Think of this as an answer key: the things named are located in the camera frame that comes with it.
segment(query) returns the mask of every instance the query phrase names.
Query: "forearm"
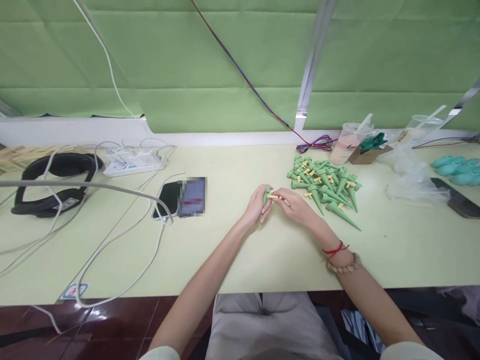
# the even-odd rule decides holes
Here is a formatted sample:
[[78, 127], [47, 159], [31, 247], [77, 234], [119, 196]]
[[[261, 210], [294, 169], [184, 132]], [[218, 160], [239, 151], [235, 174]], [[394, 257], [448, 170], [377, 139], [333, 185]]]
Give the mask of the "forearm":
[[182, 354], [218, 293], [248, 231], [249, 226], [242, 220], [231, 228], [178, 296], [153, 337], [150, 350], [167, 345]]
[[[321, 221], [310, 226], [310, 232], [323, 250], [338, 249], [339, 238], [324, 220]], [[354, 256], [346, 249], [337, 252], [329, 261], [335, 267], [344, 268], [354, 261]], [[397, 305], [363, 266], [354, 272], [337, 275], [352, 302], [386, 346], [402, 341], [423, 345]]]

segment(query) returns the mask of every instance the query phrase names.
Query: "headphones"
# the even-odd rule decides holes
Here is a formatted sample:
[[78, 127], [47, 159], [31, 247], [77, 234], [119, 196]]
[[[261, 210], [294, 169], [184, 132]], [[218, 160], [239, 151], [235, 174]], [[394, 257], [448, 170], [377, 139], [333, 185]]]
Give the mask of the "headphones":
[[[76, 152], [58, 153], [53, 157], [49, 172], [58, 177], [69, 177], [88, 172], [85, 181], [90, 182], [95, 175], [96, 165], [101, 169], [104, 162], [93, 154], [79, 154]], [[21, 175], [22, 180], [35, 180], [43, 175], [49, 163], [50, 156], [39, 158], [32, 162]], [[56, 193], [62, 202], [61, 213], [73, 209], [82, 202], [87, 186], [81, 188], [69, 188]], [[16, 191], [15, 205], [11, 213], [15, 215], [35, 215], [37, 218], [53, 218], [59, 210], [59, 202], [55, 196], [45, 197], [34, 201], [23, 201], [25, 186]]]

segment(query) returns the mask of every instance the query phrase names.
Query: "red string bracelet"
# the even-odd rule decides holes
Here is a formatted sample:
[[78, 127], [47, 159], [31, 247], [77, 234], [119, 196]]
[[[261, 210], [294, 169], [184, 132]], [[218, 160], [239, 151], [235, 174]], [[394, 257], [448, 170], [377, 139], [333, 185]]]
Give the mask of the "red string bracelet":
[[340, 251], [342, 251], [342, 250], [347, 250], [350, 245], [347, 245], [347, 246], [345, 246], [345, 247], [343, 247], [343, 246], [344, 246], [344, 243], [342, 242], [342, 240], [340, 240], [340, 246], [338, 247], [338, 249], [332, 250], [332, 251], [325, 251], [325, 250], [323, 250], [323, 249], [322, 249], [322, 250], [323, 250], [323, 252], [324, 252], [325, 254], [329, 254], [329, 255], [331, 254], [329, 257], [327, 257], [327, 260], [330, 260], [330, 259], [333, 258], [335, 255], [337, 255], [338, 252], [340, 252]]

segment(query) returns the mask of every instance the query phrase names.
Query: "smartphone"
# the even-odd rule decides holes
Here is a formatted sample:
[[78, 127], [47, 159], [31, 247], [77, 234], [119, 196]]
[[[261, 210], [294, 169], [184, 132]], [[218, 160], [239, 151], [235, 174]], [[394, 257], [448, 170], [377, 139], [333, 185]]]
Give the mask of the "smartphone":
[[442, 179], [431, 177], [430, 180], [438, 189], [445, 188], [450, 190], [450, 200], [448, 201], [448, 206], [457, 214], [467, 219], [480, 219], [480, 207], [478, 205], [467, 199]]
[[182, 183], [178, 216], [180, 218], [200, 216], [205, 212], [207, 190], [206, 177], [191, 177]]
[[[170, 214], [173, 217], [177, 216], [178, 213], [181, 190], [181, 181], [168, 182], [163, 185], [158, 195], [158, 198], [165, 203], [166, 207], [168, 208]], [[153, 220], [160, 220], [160, 217], [162, 217], [164, 220], [168, 218], [168, 214], [163, 206], [158, 205], [158, 210], [160, 210], [160, 215], [157, 212], [156, 208], [153, 210], [153, 213], [151, 215], [151, 218]]]

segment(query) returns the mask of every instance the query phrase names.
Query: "left hand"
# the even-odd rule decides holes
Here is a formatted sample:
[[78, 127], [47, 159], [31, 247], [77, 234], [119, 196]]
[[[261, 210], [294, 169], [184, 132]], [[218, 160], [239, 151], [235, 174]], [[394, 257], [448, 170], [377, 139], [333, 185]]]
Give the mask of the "left hand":
[[249, 226], [253, 226], [258, 221], [260, 221], [260, 223], [263, 223], [270, 214], [270, 211], [272, 210], [271, 199], [267, 199], [264, 206], [264, 194], [267, 186], [269, 186], [271, 190], [273, 189], [272, 186], [268, 184], [262, 184], [256, 188], [256, 190], [250, 197], [250, 201], [248, 202], [245, 213], [241, 217], [241, 220], [247, 222]]

